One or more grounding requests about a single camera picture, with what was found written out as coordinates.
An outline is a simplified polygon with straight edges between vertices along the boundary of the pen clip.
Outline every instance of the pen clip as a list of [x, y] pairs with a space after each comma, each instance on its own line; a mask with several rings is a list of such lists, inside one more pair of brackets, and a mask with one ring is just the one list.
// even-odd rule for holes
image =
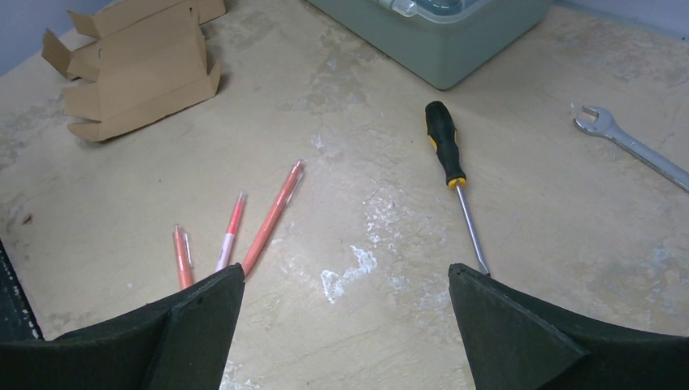
[[187, 234], [186, 231], [184, 231], [184, 248], [187, 250], [187, 260], [189, 261], [189, 268], [193, 268], [192, 252], [189, 248], [189, 234]]

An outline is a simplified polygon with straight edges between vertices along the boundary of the screwdriver shaft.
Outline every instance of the screwdriver shaft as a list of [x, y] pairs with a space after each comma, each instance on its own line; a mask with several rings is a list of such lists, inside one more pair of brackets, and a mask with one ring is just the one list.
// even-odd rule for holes
[[479, 260], [479, 267], [481, 268], [481, 273], [486, 276], [490, 276], [491, 272], [488, 269], [488, 263], [486, 259], [483, 258], [483, 249], [481, 249], [481, 243], [479, 242], [479, 236], [476, 234], [476, 227], [474, 226], [474, 220], [471, 218], [471, 213], [469, 212], [469, 205], [466, 203], [464, 198], [464, 192], [462, 191], [461, 185], [457, 186], [457, 195], [459, 196], [459, 202], [461, 203], [461, 209], [464, 210], [464, 218], [466, 220], [466, 227], [469, 229], [469, 235], [471, 236], [471, 243], [474, 244], [474, 250], [476, 251], [476, 258]]

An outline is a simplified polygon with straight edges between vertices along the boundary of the screwdriver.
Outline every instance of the screwdriver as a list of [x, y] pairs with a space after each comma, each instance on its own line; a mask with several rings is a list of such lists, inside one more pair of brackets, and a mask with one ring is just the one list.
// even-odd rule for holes
[[464, 210], [466, 227], [469, 229], [471, 242], [474, 244], [476, 257], [479, 260], [481, 273], [490, 276], [486, 259], [483, 257], [483, 250], [476, 234], [474, 220], [471, 218], [469, 206], [462, 187], [466, 185], [466, 174], [459, 163], [459, 147], [457, 146], [457, 128], [454, 126], [452, 116], [447, 107], [442, 102], [432, 102], [426, 106], [426, 127], [428, 129], [428, 139], [433, 145], [435, 154], [438, 155], [440, 164], [445, 169], [445, 183], [451, 189], [457, 190], [461, 209]]

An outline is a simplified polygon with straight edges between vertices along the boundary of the gray wall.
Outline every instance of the gray wall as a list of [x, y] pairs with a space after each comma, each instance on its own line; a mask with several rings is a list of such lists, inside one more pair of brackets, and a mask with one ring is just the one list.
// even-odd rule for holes
[[689, 0], [557, 0], [689, 41]]
[[43, 32], [69, 31], [67, 10], [93, 14], [111, 0], [2, 0], [0, 12], [0, 75], [41, 50]]
[[[72, 25], [66, 10], [88, 14], [111, 0], [2, 0], [0, 13], [0, 75], [41, 50], [46, 28], [58, 36]], [[689, 0], [557, 0], [619, 18], [659, 28], [670, 36], [689, 41]]]

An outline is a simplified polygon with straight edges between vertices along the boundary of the toolbox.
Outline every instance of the toolbox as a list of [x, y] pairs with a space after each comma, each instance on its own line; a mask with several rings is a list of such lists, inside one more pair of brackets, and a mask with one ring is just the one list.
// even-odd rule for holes
[[553, 0], [308, 0], [437, 89], [539, 23]]

